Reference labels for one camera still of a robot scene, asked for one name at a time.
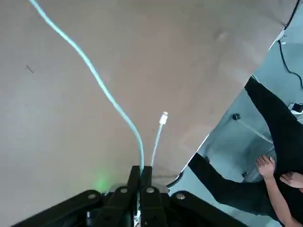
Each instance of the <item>white cable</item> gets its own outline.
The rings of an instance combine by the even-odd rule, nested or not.
[[[155,160],[157,147],[158,147],[158,143],[159,143],[159,140],[160,140],[161,131],[162,131],[163,125],[166,124],[167,118],[168,118],[168,113],[163,112],[163,114],[162,114],[162,116],[159,120],[160,125],[159,125],[158,133],[157,133],[156,140],[155,140],[155,145],[153,147],[153,152],[152,152],[152,156],[151,156],[151,160],[152,160],[151,161],[151,167],[153,166],[153,163],[154,163],[154,160]]]
[[[97,70],[91,63],[88,56],[83,52],[83,50],[72,40],[70,39],[65,32],[63,32],[44,12],[44,10],[39,6],[39,4],[35,0],[29,0],[29,2],[33,5],[33,7],[38,11],[40,16],[45,20],[45,22],[55,31],[57,32],[63,39],[65,39],[74,49],[75,51],[82,57],[88,68],[90,69],[91,73],[94,75],[96,81],[98,82],[99,86],[103,90],[106,97],[109,99],[109,101],[113,104],[114,108],[120,113],[122,118],[126,121],[130,129],[133,131],[139,146],[139,165],[140,165],[140,171],[142,173],[144,168],[144,150],[143,150],[143,143],[140,137],[140,134],[138,130],[136,129],[133,122],[129,119],[129,117],[126,115],[126,113],[122,110],[122,108],[119,106],[119,104],[116,102],[114,97],[110,94],[107,87],[105,86],[103,80],[99,76]]]

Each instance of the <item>bolt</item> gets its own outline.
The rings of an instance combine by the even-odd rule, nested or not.
[[[182,193],[178,193],[178,194],[176,195],[176,198],[177,198],[178,200],[184,200],[184,199],[185,199],[185,195],[183,195]]]
[[[89,194],[88,198],[91,200],[91,199],[94,199],[96,197],[96,194]]]
[[[120,192],[121,192],[121,193],[127,193],[127,188],[122,188],[122,189],[120,190]]]
[[[238,114],[238,113],[234,113],[234,114],[232,115],[232,119],[233,119],[234,121],[237,121],[237,120],[240,120],[240,119],[241,119],[241,116],[240,116],[240,114]]]
[[[147,192],[147,193],[153,193],[154,191],[155,191],[155,190],[154,190],[153,188],[147,188],[147,189],[146,189],[146,192]]]
[[[246,176],[247,176],[247,173],[244,172],[244,173],[242,174],[242,177],[245,178]]]

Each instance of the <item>hand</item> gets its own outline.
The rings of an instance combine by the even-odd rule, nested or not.
[[[263,155],[257,158],[256,165],[259,173],[264,179],[273,177],[275,172],[275,161],[272,157],[268,158]]]
[[[290,172],[283,174],[280,177],[280,181],[293,188],[303,188],[303,175],[299,173]]]

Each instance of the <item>beige surface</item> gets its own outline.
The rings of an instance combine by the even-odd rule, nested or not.
[[[295,0],[40,0],[91,58],[177,175],[238,95]],[[125,182],[136,140],[76,52],[26,0],[0,3],[1,226],[88,188]]]

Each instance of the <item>green light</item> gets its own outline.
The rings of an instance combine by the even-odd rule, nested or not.
[[[93,189],[97,190],[98,192],[108,191],[111,187],[111,182],[108,176],[100,176],[94,183]]]

